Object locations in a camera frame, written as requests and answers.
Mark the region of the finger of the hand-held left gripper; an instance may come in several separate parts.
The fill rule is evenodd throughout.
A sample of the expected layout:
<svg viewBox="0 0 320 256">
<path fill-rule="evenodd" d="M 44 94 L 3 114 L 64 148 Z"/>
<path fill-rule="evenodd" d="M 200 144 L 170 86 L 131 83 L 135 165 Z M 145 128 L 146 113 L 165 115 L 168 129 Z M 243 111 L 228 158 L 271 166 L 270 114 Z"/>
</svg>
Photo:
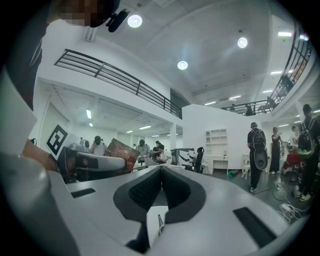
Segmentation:
<svg viewBox="0 0 320 256">
<path fill-rule="evenodd" d="M 126 161 L 121 157 L 103 156 L 85 152 L 77 152 L 75 170 L 90 172 L 110 172 L 122 170 Z"/>
</svg>

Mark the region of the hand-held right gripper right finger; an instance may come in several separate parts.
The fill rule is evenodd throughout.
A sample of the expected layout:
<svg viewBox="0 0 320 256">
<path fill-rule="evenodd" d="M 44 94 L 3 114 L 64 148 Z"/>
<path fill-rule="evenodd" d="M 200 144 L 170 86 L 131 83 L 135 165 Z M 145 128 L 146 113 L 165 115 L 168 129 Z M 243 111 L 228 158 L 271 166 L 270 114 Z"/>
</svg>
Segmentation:
<svg viewBox="0 0 320 256">
<path fill-rule="evenodd" d="M 177 167 L 179 174 L 201 185 L 206 193 L 202 209 L 189 221 L 166 224 L 151 248 L 153 256 L 246 256 L 281 251 L 290 242 L 292 227 L 271 206 L 236 184 Z M 275 235 L 261 248 L 234 211 L 249 209 Z"/>
</svg>

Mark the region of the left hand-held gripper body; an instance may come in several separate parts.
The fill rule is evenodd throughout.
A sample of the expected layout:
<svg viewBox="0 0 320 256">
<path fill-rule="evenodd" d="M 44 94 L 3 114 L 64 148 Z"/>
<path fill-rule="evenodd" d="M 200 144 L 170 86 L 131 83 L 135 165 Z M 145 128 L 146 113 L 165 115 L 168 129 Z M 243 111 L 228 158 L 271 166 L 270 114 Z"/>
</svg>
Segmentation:
<svg viewBox="0 0 320 256">
<path fill-rule="evenodd" d="M 77 168 L 88 167 L 85 147 L 77 140 L 74 134 L 57 124 L 46 141 L 55 169 L 67 184 L 77 182 Z"/>
</svg>

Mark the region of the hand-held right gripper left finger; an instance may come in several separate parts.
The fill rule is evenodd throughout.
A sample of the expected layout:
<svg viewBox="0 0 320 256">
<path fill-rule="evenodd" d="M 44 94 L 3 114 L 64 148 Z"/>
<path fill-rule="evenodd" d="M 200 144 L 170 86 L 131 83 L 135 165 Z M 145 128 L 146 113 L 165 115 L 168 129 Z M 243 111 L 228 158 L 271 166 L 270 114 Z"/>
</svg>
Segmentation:
<svg viewBox="0 0 320 256">
<path fill-rule="evenodd" d="M 69 184 L 72 193 L 68 225 L 82 256 L 161 256 L 161 240 L 150 247 L 147 213 L 162 186 L 162 167 L 118 177 Z"/>
</svg>

